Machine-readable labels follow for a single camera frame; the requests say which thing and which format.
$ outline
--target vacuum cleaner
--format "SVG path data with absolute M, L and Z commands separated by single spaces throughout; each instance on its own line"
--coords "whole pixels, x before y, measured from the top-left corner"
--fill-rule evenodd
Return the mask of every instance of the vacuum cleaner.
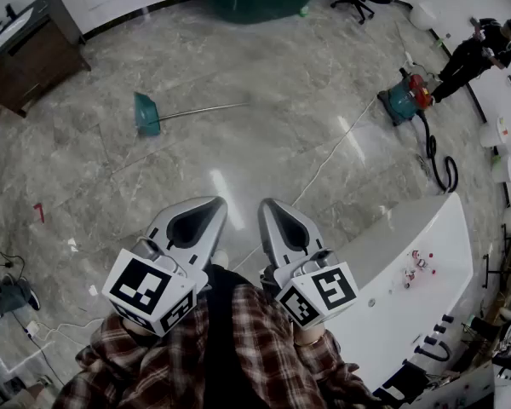
M 427 83 L 422 76 L 409 74 L 404 68 L 400 68 L 399 72 L 403 78 L 401 82 L 389 90 L 379 92 L 377 97 L 392 118 L 394 126 L 399 126 L 405 121 L 411 121 L 415 115 L 422 120 L 426 130 L 426 155 L 432 161 L 435 180 L 445 193 L 453 193 L 458 186 L 458 168 L 451 156 L 445 157 L 445 170 L 448 177 L 448 185 L 445 185 L 439 177 L 435 163 L 437 141 L 435 136 L 429 133 L 428 121 L 424 113 L 432 102 Z

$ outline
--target white cable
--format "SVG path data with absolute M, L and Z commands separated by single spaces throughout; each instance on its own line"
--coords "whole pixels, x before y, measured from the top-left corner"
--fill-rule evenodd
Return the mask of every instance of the white cable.
M 348 136 L 348 134 L 350 133 L 350 130 L 352 130 L 354 128 L 354 126 L 358 123 L 358 121 L 365 115 L 365 113 L 369 110 L 369 108 L 371 107 L 371 105 L 375 102 L 376 100 L 376 97 L 371 100 L 371 102 L 369 103 L 369 105 L 367 105 L 367 107 L 365 108 L 365 110 L 361 113 L 361 115 L 358 117 L 358 119 L 356 119 L 356 121 L 354 122 L 354 124 L 352 126 L 350 126 L 350 128 L 348 129 L 347 133 L 345 133 L 342 138 L 339 140 L 339 142 L 337 142 L 335 144 L 335 146 L 333 147 L 333 150 L 331 150 L 331 153 L 330 155 L 326 158 L 326 160 L 318 167 L 318 170 L 316 171 L 316 174 L 313 176 L 313 178 L 311 179 L 311 181 L 303 188 L 303 190 L 301 191 L 301 193 L 299 194 L 299 197 L 296 198 L 296 200 L 291 204 L 292 206 L 295 206 L 295 204 L 301 199 L 301 197 L 303 196 L 303 194 L 309 189 L 309 187 L 314 183 L 314 181 L 318 178 L 318 175 L 320 174 L 320 171 L 322 170 L 322 168 L 324 168 L 324 166 L 328 163 L 328 161 L 331 159 L 331 157 L 333 156 L 333 153 L 335 153 L 336 149 L 341 145 L 341 142 L 343 142 L 345 140 L 345 138 Z M 261 247 L 261 244 L 259 244 L 254 250 L 252 250 L 249 255 L 247 257 L 245 257 L 242 262 L 237 265 L 233 271 L 236 271 L 237 268 L 240 268 L 242 266 L 243 263 L 245 263 L 248 259 L 250 259 L 250 257 L 256 253 L 256 251 L 259 250 L 259 248 Z
M 76 325 L 76 324 L 70 324 L 70 323 L 62 323 L 62 324 L 59 324 L 59 326 L 56 328 L 56 329 L 51 329 L 49 326 L 45 325 L 44 323 L 36 323 L 38 325 L 38 328 L 39 326 L 43 326 L 45 327 L 47 330 L 48 330 L 48 333 L 45 335 L 45 337 L 41 338 L 37 335 L 37 332 L 36 334 L 34 335 L 36 338 L 38 338 L 40 341 L 47 341 L 48 340 L 48 337 L 51 333 L 60 333 L 63 337 L 66 337 L 68 339 L 70 339 L 70 341 L 72 341 L 73 343 L 76 343 L 78 345 L 86 345 L 86 344 L 81 344 L 77 341 L 74 341 L 72 338 L 70 338 L 68 335 L 64 334 L 62 331 L 60 331 L 60 328 L 62 326 L 69 326 L 69 327 L 76 327 L 78 329 L 87 329 L 87 327 L 89 327 L 90 325 L 92 325 L 93 323 L 97 322 L 97 321 L 104 321 L 103 318 L 95 318 L 94 320 L 91 320 L 89 323 L 87 323 L 86 325 Z

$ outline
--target plaid shirt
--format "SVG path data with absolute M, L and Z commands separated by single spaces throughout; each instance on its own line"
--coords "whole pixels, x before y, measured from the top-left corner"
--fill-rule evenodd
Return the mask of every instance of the plaid shirt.
M 121 323 L 113 314 L 93 334 L 76 358 L 83 371 L 61 390 L 54 409 L 202 408 L 206 301 L 151 347 L 136 343 Z M 380 406 L 351 373 L 357 366 L 342 361 L 329 331 L 297 347 L 287 316 L 254 286 L 234 290 L 233 339 L 244 374 L 271 408 Z

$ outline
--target glove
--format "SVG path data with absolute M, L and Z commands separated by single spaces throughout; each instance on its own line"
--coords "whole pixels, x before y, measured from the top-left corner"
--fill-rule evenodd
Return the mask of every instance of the glove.
M 492 49 L 490 47 L 483 47 L 483 56 L 487 59 L 493 58 L 494 52 L 492 51 Z

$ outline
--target chair base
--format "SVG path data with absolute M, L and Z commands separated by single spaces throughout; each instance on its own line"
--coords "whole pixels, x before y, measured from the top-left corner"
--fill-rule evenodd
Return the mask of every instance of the chair base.
M 337 0 L 336 2 L 333 2 L 331 4 L 331 7 L 335 8 L 337 4 L 342 4 L 342 3 L 348 3 L 348 4 L 352 4 L 353 6 L 355 6 L 355 8 L 358 10 L 358 13 L 361 16 L 361 20 L 359 21 L 360 25 L 363 25 L 366 20 L 365 13 L 364 13 L 363 9 L 365 9 L 367 12 L 369 12 L 368 18 L 370 20 L 375 16 L 375 12 L 373 11 L 373 9 L 371 9 L 366 4 L 360 2 L 359 0 Z

